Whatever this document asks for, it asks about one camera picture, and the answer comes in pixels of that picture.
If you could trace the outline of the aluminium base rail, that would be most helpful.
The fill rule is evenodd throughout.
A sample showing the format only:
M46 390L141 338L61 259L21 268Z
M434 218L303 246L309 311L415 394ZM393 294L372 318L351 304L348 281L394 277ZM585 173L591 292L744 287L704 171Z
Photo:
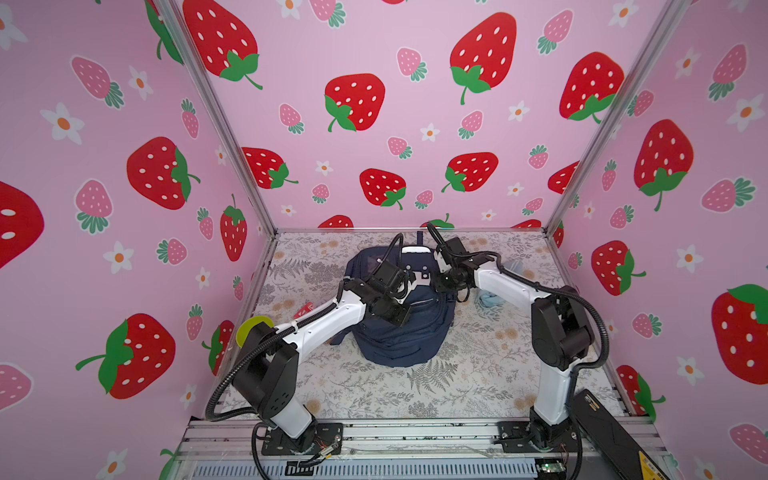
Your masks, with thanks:
M540 452L521 442L517 418L340 419L337 445L321 463L281 453L275 436L247 420L190 423L165 479L617 479L589 442L569 435Z

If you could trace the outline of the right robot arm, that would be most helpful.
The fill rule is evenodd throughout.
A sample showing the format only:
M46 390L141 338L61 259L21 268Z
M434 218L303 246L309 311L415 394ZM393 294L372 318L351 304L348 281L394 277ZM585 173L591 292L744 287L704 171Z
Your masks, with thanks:
M433 223L426 228L436 242L440 273L432 284L437 291L483 290L529 310L531 343L541 370L522 439L539 451L554 448L567 430L576 429L569 408L579 373L607 361L609 337L600 315L574 288L542 285L506 268L496 252L469 252L459 238L444 239Z

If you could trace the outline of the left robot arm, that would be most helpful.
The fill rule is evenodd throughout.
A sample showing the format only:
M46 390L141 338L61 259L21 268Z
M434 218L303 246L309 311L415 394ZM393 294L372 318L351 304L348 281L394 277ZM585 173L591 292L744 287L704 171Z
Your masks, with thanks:
M213 391L204 418L210 422L255 414L289 440L293 453L317 450L303 467L314 466L335 446L318 441L314 415L294 399L301 360L318 346L365 320L401 327L410 317L406 303L417 283L402 261L404 236L395 235L375 267L363 277L345 276L336 295L295 321L251 328L232 369Z

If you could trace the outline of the red card pack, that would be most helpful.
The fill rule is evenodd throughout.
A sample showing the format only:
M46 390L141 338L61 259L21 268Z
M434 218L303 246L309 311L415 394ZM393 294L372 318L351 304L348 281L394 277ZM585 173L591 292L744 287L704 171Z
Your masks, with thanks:
M307 314L309 314L314 309L314 304L312 302L307 302L304 304L294 315L294 319L299 319Z

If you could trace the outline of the green bowl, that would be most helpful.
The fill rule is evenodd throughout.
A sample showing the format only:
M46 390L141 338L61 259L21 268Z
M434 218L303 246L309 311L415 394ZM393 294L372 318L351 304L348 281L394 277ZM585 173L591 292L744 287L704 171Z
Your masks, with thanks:
M267 316L254 316L246 320L237 330L235 339L237 345L242 348L250 334L250 332L260 324L266 325L268 328L274 327L274 322Z

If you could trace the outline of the black control box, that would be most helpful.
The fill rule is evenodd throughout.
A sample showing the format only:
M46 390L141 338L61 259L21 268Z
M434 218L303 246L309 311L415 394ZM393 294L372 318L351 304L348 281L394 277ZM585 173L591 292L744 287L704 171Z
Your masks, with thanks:
M660 466L587 389L575 394L570 418L624 480L669 480Z

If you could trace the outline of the navy blue student backpack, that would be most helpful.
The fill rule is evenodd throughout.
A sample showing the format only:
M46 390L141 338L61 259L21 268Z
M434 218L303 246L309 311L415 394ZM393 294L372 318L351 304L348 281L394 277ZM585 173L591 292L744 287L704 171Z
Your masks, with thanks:
M439 351L454 319L456 295L438 292L433 278L440 274L434 250L423 245L376 246L361 250L346 265L345 275L364 280L383 280L399 267L415 282L405 298L406 318L368 314L360 323L337 333L330 341L339 345L352 334L369 361L387 367L410 367L428 362Z

